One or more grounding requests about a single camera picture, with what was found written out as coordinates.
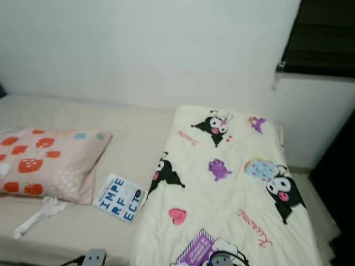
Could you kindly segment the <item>pink pillow with orange patches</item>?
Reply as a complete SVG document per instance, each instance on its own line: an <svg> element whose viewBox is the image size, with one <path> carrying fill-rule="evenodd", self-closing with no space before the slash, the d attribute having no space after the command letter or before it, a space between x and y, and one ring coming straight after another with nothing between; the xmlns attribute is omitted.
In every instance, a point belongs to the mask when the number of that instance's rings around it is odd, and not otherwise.
<svg viewBox="0 0 355 266"><path fill-rule="evenodd" d="M111 132L99 130L2 130L0 192L89 204L95 185L94 168L112 137Z"/></svg>

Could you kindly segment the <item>cream cartoon print quilt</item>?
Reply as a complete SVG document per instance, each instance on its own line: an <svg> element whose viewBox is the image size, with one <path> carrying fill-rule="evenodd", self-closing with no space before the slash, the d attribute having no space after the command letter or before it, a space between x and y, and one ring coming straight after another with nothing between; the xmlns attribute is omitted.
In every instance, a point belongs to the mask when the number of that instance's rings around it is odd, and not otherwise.
<svg viewBox="0 0 355 266"><path fill-rule="evenodd" d="M181 106L140 210L132 266L323 266L304 197L268 117Z"/></svg>

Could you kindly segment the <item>white crumpled paper roll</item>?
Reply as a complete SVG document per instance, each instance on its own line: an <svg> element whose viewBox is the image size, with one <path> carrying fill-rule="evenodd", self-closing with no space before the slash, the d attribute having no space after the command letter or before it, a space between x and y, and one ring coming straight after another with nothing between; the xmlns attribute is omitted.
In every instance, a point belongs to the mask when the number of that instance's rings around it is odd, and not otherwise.
<svg viewBox="0 0 355 266"><path fill-rule="evenodd" d="M13 238L15 240L23 238L23 236L25 236L25 234L28 233L28 231L30 231L30 229L33 228L37 223L65 210L66 206L66 203L61 202L56 197L43 197L43 203L40 210L34 213L30 218L28 218L28 220L23 222L13 231Z"/></svg>

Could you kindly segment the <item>white book with blue letters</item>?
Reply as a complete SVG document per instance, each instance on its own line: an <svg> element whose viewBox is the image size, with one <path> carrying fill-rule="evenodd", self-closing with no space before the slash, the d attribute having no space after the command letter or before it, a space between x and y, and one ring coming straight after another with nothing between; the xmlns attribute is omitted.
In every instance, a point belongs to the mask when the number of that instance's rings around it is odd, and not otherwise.
<svg viewBox="0 0 355 266"><path fill-rule="evenodd" d="M149 190L117 174L109 174L92 205L126 223L134 223Z"/></svg>

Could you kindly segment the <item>clear blind pull wand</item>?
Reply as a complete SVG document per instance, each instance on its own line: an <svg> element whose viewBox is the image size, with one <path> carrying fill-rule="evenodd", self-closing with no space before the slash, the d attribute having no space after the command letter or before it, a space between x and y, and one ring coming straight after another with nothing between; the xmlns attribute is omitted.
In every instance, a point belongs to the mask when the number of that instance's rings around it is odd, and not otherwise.
<svg viewBox="0 0 355 266"><path fill-rule="evenodd" d="M276 91L277 87L279 86L281 82L281 73L282 73L282 68L281 66L277 66L274 72L273 76L273 82L271 84L271 90Z"/></svg>

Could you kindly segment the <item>dark window blind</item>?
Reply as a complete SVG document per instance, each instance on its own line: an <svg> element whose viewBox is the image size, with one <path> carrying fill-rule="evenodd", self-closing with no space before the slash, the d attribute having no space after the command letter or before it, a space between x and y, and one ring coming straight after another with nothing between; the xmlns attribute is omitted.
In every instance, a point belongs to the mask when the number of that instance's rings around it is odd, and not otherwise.
<svg viewBox="0 0 355 266"><path fill-rule="evenodd" d="M300 0L277 69L355 79L355 0Z"/></svg>

